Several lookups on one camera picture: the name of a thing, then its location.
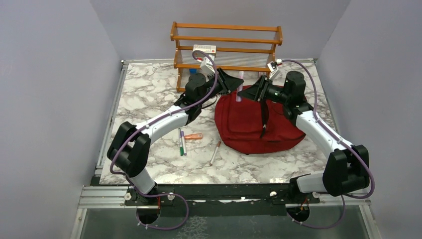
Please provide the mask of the red backpack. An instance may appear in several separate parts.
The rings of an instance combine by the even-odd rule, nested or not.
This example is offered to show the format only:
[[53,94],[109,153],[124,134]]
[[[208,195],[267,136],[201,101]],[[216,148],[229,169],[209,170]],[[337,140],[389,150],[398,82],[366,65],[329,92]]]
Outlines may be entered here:
[[265,154],[289,150],[305,133],[283,115],[283,106],[267,100],[264,105],[243,98],[236,92],[217,101],[214,122],[222,142],[243,154]]

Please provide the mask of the brown marker pen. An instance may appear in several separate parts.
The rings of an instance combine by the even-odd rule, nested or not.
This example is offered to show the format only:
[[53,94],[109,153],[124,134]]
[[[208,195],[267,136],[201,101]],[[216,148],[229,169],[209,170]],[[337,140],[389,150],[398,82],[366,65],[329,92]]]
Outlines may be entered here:
[[213,155],[212,155],[212,157],[211,157],[211,160],[210,160],[210,162],[209,162],[209,166],[213,166],[213,163],[214,163],[214,161],[215,161],[215,158],[216,158],[216,155],[217,155],[218,150],[219,150],[219,148],[220,148],[220,145],[221,145],[221,141],[219,141],[219,142],[217,143],[216,147],[215,147],[215,150],[214,150]]

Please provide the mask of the pink highlighter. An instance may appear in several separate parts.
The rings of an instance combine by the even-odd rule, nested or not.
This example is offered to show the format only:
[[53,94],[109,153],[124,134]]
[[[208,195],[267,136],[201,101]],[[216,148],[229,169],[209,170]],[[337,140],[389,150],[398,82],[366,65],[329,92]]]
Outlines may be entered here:
[[[244,79],[244,71],[239,71],[238,72],[238,78],[240,79]],[[236,102],[241,102],[242,101],[242,97],[238,94],[240,91],[243,90],[243,84],[240,84],[237,89],[236,89]]]

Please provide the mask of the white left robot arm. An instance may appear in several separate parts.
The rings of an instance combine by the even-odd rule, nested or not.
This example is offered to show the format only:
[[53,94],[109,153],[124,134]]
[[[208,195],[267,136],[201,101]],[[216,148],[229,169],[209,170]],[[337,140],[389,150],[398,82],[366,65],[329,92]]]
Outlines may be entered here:
[[130,183],[138,189],[137,197],[144,204],[156,200],[156,182],[149,175],[146,164],[150,146],[171,131],[188,125],[202,112],[202,105],[216,95],[228,94],[244,80],[218,68],[215,74],[191,75],[185,91],[162,114],[142,123],[122,123],[107,151],[107,158],[123,171]]

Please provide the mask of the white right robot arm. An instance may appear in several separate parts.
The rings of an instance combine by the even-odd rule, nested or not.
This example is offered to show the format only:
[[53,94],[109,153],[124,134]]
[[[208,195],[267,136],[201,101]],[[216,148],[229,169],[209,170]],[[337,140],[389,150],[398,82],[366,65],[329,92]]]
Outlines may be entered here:
[[255,84],[238,92],[244,99],[256,102],[270,100],[282,104],[287,120],[304,132],[327,158],[322,173],[303,175],[290,180],[288,198],[298,203],[307,193],[340,196],[367,188],[370,184],[367,148],[363,145],[353,145],[332,131],[308,103],[305,89],[304,75],[290,71],[282,87],[273,85],[269,78],[262,76]]

